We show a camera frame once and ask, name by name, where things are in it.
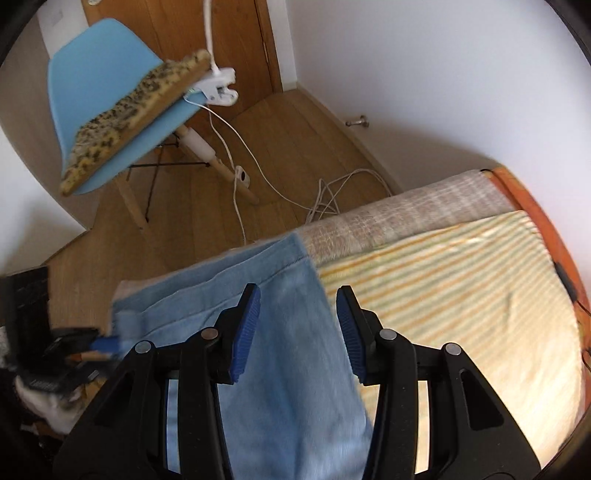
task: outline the wooden stick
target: wooden stick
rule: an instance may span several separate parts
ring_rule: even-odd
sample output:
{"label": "wooden stick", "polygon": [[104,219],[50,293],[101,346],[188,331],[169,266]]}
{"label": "wooden stick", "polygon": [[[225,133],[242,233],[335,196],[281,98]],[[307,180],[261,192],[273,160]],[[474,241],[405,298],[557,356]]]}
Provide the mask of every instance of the wooden stick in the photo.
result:
{"label": "wooden stick", "polygon": [[[185,135],[187,135],[188,131],[189,131],[188,127],[186,127],[185,125],[181,125],[180,127],[178,127],[176,129],[176,134],[180,138],[183,138]],[[193,150],[191,150],[189,147],[184,145],[182,142],[180,144],[180,147],[183,150],[183,152],[192,160],[203,161],[201,158],[199,158],[197,156],[197,154]],[[230,170],[227,166],[225,166],[222,163],[222,160],[220,160],[219,158],[216,158],[215,161],[209,162],[209,164],[213,168],[215,168],[215,170],[222,176],[223,179],[229,181],[230,183],[234,182],[234,172],[232,170]],[[237,182],[236,190],[240,194],[242,194],[244,196],[244,198],[246,200],[248,200],[250,203],[252,203],[253,205],[258,205],[258,203],[259,203],[258,197],[252,191],[250,191],[242,182],[240,182],[240,181]]]}
{"label": "wooden stick", "polygon": [[156,257],[162,262],[164,267],[167,271],[172,271],[168,262],[166,261],[166,257],[164,256],[164,250],[162,249],[160,242],[156,240],[156,237],[148,225],[142,210],[139,208],[138,201],[135,198],[133,191],[131,190],[131,186],[129,186],[129,182],[125,180],[124,174],[120,173],[115,177],[115,185],[117,185],[117,189],[125,202],[125,206],[127,207],[131,218],[133,218],[136,226],[139,228],[140,233],[146,240],[146,243],[154,253]]}

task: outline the light blue towel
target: light blue towel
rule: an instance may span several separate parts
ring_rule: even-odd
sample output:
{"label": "light blue towel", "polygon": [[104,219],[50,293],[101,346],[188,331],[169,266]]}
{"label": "light blue towel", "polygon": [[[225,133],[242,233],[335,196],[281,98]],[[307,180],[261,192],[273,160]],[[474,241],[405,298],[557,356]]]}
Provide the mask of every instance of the light blue towel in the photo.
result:
{"label": "light blue towel", "polygon": [[[237,480],[356,480],[372,427],[345,344],[296,234],[174,274],[113,305],[124,355],[139,340],[182,342],[261,288],[246,371],[220,385],[223,428]],[[176,388],[169,390],[168,467],[178,471]]]}

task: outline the white cable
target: white cable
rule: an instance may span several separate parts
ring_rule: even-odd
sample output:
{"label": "white cable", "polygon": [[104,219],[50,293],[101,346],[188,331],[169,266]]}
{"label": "white cable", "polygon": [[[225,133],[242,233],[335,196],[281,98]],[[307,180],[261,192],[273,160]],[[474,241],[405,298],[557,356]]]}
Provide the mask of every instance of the white cable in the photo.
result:
{"label": "white cable", "polygon": [[240,136],[240,134],[236,131],[236,129],[230,125],[228,122],[226,122],[220,115],[218,115],[216,112],[214,112],[213,110],[211,110],[209,107],[202,105],[201,103],[196,103],[196,102],[192,102],[191,100],[187,99],[187,95],[185,95],[184,97],[185,102],[190,103],[191,105],[196,105],[199,106],[205,110],[207,110],[208,112],[213,113],[216,117],[218,117],[222,122],[224,122],[228,127],[230,127],[230,129],[238,136],[238,138],[240,139],[240,141],[242,142],[242,145],[244,145],[244,147],[246,148],[246,150],[248,150],[248,153],[250,153],[252,159],[255,161],[256,166],[258,167],[259,171],[261,172],[261,175],[263,177],[263,179],[265,179],[265,182],[267,182],[269,184],[269,187],[271,187],[275,193],[277,195],[279,195],[281,198],[283,198],[284,200],[287,200],[290,203],[293,203],[294,205],[297,205],[300,208],[303,208],[304,210],[310,210],[308,207],[304,207],[303,205],[300,205],[297,202],[294,202],[293,200],[290,200],[289,198],[285,197],[281,192],[279,192],[274,186],[273,184],[267,179],[267,177],[265,177],[265,174],[263,173],[263,170],[261,168],[261,166],[259,165],[258,160],[256,159],[254,153],[252,153],[251,149],[248,148],[248,145],[246,144],[246,142],[242,139],[242,137]]}
{"label": "white cable", "polygon": [[236,168],[234,167],[234,161],[232,160],[232,154],[230,153],[230,149],[228,148],[228,144],[223,139],[223,137],[220,135],[220,132],[218,132],[216,130],[216,128],[213,126],[212,113],[211,112],[209,112],[209,125],[212,127],[212,130],[215,132],[215,134],[217,135],[217,137],[222,141],[223,147],[226,149],[226,153],[228,154],[228,159],[230,160],[230,165],[232,166],[232,170],[233,171],[236,171]]}
{"label": "white cable", "polygon": [[226,154],[228,155],[228,160],[230,160],[230,165],[232,166],[232,171],[234,172],[234,193],[232,194],[232,201],[234,202],[234,210],[236,210],[236,215],[238,217],[238,221],[240,222],[240,228],[242,229],[242,240],[246,245],[246,232],[244,231],[244,224],[242,223],[242,217],[240,216],[240,210],[238,209],[238,204],[236,203],[236,184],[238,183],[238,172],[236,171],[236,167],[234,166],[234,160],[232,159],[232,154],[230,153],[230,149],[228,148],[228,144],[220,135],[220,132],[216,130],[213,126],[212,122],[212,114],[209,114],[209,125],[211,125],[215,134],[219,137],[222,141],[224,148],[226,149]]}
{"label": "white cable", "polygon": [[[259,164],[258,160],[256,159],[254,153],[252,153],[252,150],[248,147],[248,145],[246,144],[246,142],[244,141],[244,139],[241,137],[241,135],[238,133],[238,131],[230,124],[228,123],[224,118],[222,118],[220,115],[218,115],[216,112],[214,112],[213,110],[211,110],[209,107],[205,106],[205,105],[201,105],[200,103],[196,103],[196,102],[192,102],[190,101],[188,98],[188,95],[185,95],[183,98],[187,103],[190,103],[191,105],[196,105],[199,106],[205,110],[207,110],[209,112],[209,124],[211,125],[213,131],[215,132],[215,134],[219,137],[219,139],[222,141],[222,144],[224,145],[224,148],[226,149],[226,153],[228,154],[228,159],[230,160],[230,163],[232,165],[232,168],[235,169],[234,167],[234,162],[232,160],[232,155],[230,154],[230,149],[228,148],[227,143],[225,142],[225,140],[223,139],[223,137],[220,135],[220,133],[216,130],[216,128],[213,126],[213,122],[212,122],[212,116],[211,114],[213,113],[216,117],[218,117],[222,122],[224,122],[235,134],[236,136],[240,139],[240,141],[242,142],[242,144],[244,145],[244,147],[246,148],[246,150],[248,151],[248,153],[250,154],[250,156],[252,157],[252,159],[255,161],[256,166],[259,169],[259,172],[261,172],[261,175],[263,177],[263,179],[265,180],[265,182],[267,182],[267,184],[269,185],[269,187],[271,187],[273,189],[273,191],[276,192],[277,195],[279,195],[281,198],[283,198],[284,200],[287,200],[288,202],[297,205],[300,208],[303,208],[304,210],[308,211],[308,215],[306,216],[306,223],[310,223],[312,221],[314,221],[314,217],[316,216],[316,214],[319,212],[319,209],[321,207],[324,207],[324,209],[322,210],[322,212],[320,212],[320,216],[319,219],[322,218],[322,216],[325,213],[330,213],[333,215],[338,215],[340,214],[340,209],[339,209],[339,205],[337,204],[336,201],[336,196],[339,194],[339,192],[342,190],[342,188],[345,186],[345,184],[349,181],[349,179],[358,173],[369,173],[372,176],[374,176],[384,187],[384,189],[386,190],[386,192],[388,193],[388,196],[392,196],[392,191],[390,190],[390,188],[388,187],[388,184],[385,182],[385,180],[375,171],[375,170],[370,170],[368,168],[357,168],[356,170],[353,170],[351,173],[345,174],[342,177],[339,177],[338,179],[332,180],[330,182],[326,182],[323,179],[318,180],[318,194],[316,196],[316,201],[314,203],[314,206],[312,208],[308,208],[305,207],[303,205],[300,205],[297,202],[294,202],[293,200],[290,200],[289,198],[287,198],[286,196],[284,196],[281,192],[279,192],[274,186],[273,184],[267,179],[267,177],[265,176],[261,165]],[[339,186],[338,190],[333,193],[332,190],[330,189],[330,186],[338,181],[344,180],[343,183]],[[236,176],[236,171],[234,173],[234,208],[236,210],[236,214],[238,215],[238,219],[240,220],[240,226],[242,228],[242,236],[244,238],[244,242],[246,245],[246,235],[244,233],[244,227],[242,225],[242,218],[240,217],[240,212],[238,211],[238,205],[236,204],[236,182],[238,181],[238,177]],[[329,192],[330,195],[330,200],[327,203],[323,203],[322,202],[322,198],[324,197],[324,194],[326,192]]]}
{"label": "white cable", "polygon": [[212,34],[212,0],[203,0],[203,23],[205,25],[205,42],[207,51],[211,57],[212,72],[214,75],[220,73],[216,61],[213,58],[213,34]]}

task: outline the black metal rod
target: black metal rod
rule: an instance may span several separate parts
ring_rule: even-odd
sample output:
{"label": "black metal rod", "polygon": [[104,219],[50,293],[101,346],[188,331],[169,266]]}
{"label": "black metal rod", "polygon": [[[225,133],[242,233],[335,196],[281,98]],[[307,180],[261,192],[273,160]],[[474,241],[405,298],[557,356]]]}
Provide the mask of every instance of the black metal rod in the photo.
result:
{"label": "black metal rod", "polygon": [[149,222],[150,219],[148,218],[148,212],[150,211],[150,204],[152,203],[152,194],[154,193],[154,185],[156,185],[156,177],[158,176],[158,170],[160,169],[160,161],[162,160],[162,155],[164,153],[164,147],[160,147],[160,152],[158,153],[158,160],[156,161],[156,168],[154,170],[154,176],[152,177],[152,184],[150,185],[150,193],[148,194],[148,204],[146,206],[146,222]]}
{"label": "black metal rod", "polygon": [[129,168],[143,168],[143,167],[173,167],[176,165],[209,165],[205,161],[191,161],[191,162],[174,162],[174,163],[141,163],[140,165],[130,165]]}

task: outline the door frame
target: door frame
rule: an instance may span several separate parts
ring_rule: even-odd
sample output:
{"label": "door frame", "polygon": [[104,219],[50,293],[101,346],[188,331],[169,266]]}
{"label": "door frame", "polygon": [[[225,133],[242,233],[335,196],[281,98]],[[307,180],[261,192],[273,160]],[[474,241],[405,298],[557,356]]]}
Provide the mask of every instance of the door frame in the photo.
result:
{"label": "door frame", "polygon": [[[269,78],[271,79],[271,89],[273,93],[280,93],[283,91],[283,84],[281,83],[281,73],[279,70],[279,60],[277,59],[277,49],[275,48],[275,38],[273,37],[273,29],[271,26],[271,17],[269,16],[269,7],[267,0],[252,0],[256,8],[256,15],[258,17],[259,29],[261,31],[261,38],[263,48],[267,57],[267,67],[269,70]],[[80,0],[85,16],[89,24],[97,22],[100,17],[96,17],[97,11],[88,5],[88,0]]]}
{"label": "door frame", "polygon": [[281,72],[279,70],[279,60],[277,59],[277,49],[275,48],[275,37],[271,26],[271,17],[269,16],[269,6],[267,0],[254,0],[256,14],[258,16],[259,28],[265,54],[267,55],[267,66],[269,67],[269,76],[271,77],[271,87],[273,93],[283,92],[281,83]]}

